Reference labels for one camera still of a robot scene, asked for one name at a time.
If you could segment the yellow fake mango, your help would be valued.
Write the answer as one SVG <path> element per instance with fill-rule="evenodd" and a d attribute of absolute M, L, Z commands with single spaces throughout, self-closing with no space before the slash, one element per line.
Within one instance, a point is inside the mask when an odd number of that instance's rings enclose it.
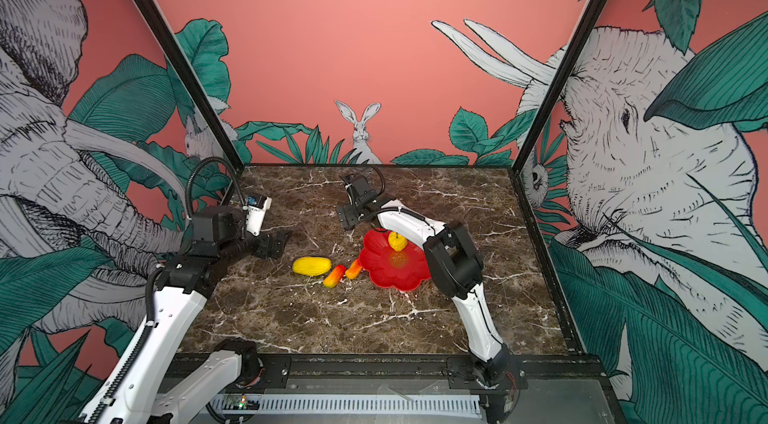
<path fill-rule="evenodd" d="M 325 275 L 332 269 L 332 262 L 325 257 L 301 257 L 292 264 L 292 271 L 296 274 L 316 277 Z"/>

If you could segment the yellow fake apple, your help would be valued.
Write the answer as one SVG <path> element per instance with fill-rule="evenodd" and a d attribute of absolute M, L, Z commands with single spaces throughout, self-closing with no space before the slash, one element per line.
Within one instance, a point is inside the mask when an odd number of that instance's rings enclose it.
<path fill-rule="evenodd" d="M 403 235 L 394 231 L 388 234 L 387 242 L 395 252 L 402 252 L 408 246 L 408 240 Z"/>

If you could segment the red-yellow fake fruit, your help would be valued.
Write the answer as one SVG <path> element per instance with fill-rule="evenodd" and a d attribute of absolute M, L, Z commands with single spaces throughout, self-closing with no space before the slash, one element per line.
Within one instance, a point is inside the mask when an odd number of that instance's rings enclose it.
<path fill-rule="evenodd" d="M 335 266 L 331 272 L 323 280 L 323 285 L 326 288 L 336 287 L 341 280 L 345 277 L 347 268 L 344 265 Z"/>
<path fill-rule="evenodd" d="M 364 270 L 358 259 L 355 259 L 345 271 L 345 277 L 348 280 L 355 280 Z"/>

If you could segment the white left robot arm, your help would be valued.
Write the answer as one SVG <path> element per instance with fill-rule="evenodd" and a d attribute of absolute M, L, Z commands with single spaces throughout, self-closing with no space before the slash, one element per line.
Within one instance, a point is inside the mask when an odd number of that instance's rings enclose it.
<path fill-rule="evenodd" d="M 260 382 L 264 363 L 256 343 L 232 338 L 171 390 L 160 390 L 181 341 L 228 268 L 248 254 L 282 251 L 285 236 L 262 230 L 269 207 L 244 205 L 241 225 L 227 224 L 231 211 L 222 206 L 193 216 L 192 246 L 149 277 L 137 335 L 76 422 L 189 423 L 227 386 Z"/>

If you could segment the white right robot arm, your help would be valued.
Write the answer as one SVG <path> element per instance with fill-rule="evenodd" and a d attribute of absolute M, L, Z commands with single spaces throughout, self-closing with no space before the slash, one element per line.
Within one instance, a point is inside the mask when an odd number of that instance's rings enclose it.
<path fill-rule="evenodd" d="M 483 258 L 465 225 L 424 216 L 383 189 L 374 189 L 362 174 L 341 179 L 349 202 L 337 213 L 345 230 L 376 220 L 384 230 L 402 235 L 425 252 L 433 283 L 455 304 L 465 328 L 474 380 L 485 389 L 525 389 L 520 359 L 493 323 L 484 293 Z"/>

